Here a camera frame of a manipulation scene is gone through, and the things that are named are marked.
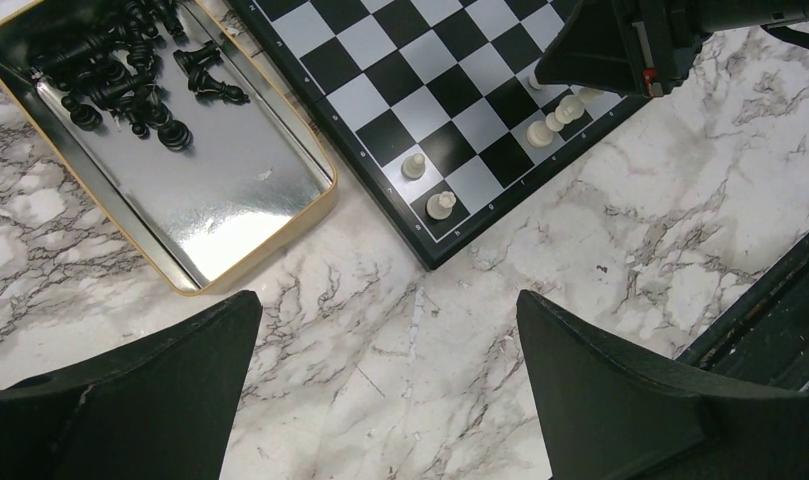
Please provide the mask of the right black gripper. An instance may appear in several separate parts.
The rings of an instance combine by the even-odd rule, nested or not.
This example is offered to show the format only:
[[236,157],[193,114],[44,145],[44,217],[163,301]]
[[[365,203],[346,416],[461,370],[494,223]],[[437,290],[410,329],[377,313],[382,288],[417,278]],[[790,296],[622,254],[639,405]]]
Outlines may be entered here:
[[687,80],[708,38],[686,1],[579,1],[535,66],[533,86],[660,98]]

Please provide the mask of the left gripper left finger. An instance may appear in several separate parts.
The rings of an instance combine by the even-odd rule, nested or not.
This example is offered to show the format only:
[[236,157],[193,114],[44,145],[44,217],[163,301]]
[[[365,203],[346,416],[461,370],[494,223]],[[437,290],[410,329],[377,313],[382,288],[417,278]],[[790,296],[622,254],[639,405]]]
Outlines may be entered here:
[[0,389],[0,479],[216,479],[263,309],[238,292]]

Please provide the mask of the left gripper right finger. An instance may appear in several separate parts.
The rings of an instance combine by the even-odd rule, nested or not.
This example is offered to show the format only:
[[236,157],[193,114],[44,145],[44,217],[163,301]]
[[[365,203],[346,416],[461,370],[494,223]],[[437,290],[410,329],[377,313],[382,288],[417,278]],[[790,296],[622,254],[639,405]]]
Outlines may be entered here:
[[519,339],[556,479],[809,479],[809,393],[707,372],[537,292]]

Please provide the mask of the white queen chess piece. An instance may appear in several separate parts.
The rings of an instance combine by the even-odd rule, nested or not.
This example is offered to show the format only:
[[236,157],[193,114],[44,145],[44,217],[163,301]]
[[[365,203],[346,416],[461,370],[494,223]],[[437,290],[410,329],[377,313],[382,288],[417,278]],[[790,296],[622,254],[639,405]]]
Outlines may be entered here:
[[555,108],[554,116],[558,122],[568,125],[580,119],[585,112],[585,105],[579,96],[570,94],[561,99]]

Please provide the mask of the black chess pieces pile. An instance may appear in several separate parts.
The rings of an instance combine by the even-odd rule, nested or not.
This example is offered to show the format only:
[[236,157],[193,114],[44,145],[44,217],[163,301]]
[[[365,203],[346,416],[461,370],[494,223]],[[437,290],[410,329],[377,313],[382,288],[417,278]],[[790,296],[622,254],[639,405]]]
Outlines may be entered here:
[[176,1],[112,1],[96,25],[47,35],[28,48],[34,82],[63,92],[61,106],[83,131],[95,131],[109,113],[141,140],[155,133],[168,150],[193,143],[189,127],[163,102],[158,83],[164,33],[187,40]]

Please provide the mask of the black white chessboard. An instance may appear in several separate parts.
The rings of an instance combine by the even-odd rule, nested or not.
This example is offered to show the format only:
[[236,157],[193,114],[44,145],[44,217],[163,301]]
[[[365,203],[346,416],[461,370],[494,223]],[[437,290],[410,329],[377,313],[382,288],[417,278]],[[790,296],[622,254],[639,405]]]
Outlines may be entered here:
[[[428,269],[436,269],[645,105],[605,93],[553,142],[544,120],[566,85],[529,79],[572,9],[541,0],[267,0],[232,9],[319,129]],[[425,174],[401,164],[420,152]],[[443,221],[428,198],[452,191]]]

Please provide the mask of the yellow tin tray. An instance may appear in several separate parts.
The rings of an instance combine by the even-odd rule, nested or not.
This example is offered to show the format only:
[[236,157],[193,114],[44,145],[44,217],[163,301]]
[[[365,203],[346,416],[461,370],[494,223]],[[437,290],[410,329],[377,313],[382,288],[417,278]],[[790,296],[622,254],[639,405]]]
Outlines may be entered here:
[[34,82],[28,48],[96,25],[112,1],[34,1],[0,20],[0,82],[81,186],[179,293],[216,290],[312,229],[336,203],[337,173],[291,102],[197,1],[176,1],[187,40],[169,34],[163,102],[193,134],[183,152],[103,115],[83,131],[63,92]]

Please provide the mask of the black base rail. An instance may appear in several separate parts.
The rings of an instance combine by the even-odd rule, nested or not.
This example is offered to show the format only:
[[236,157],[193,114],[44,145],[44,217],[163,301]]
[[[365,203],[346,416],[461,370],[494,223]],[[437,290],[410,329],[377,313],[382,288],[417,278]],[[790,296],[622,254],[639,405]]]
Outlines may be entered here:
[[809,392],[809,233],[678,360],[737,380]]

